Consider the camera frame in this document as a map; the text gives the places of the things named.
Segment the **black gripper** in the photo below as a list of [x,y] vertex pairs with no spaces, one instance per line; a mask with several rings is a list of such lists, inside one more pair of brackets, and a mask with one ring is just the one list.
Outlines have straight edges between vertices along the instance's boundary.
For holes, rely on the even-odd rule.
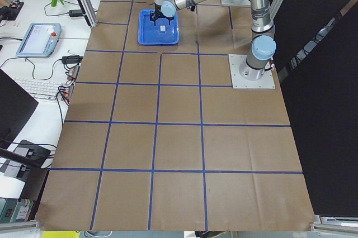
[[166,17],[160,10],[155,9],[154,11],[150,11],[149,19],[156,26],[156,20],[160,18],[166,18],[168,20],[168,24],[171,25],[171,22],[174,20],[174,17]]

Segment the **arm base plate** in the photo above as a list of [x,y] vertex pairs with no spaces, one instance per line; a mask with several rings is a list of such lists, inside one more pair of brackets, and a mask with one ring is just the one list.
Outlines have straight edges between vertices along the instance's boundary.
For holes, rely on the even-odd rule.
[[247,55],[229,54],[229,68],[233,89],[275,89],[273,69],[270,62],[260,70],[250,68]]
[[222,6],[229,7],[250,7],[250,0],[220,0]]

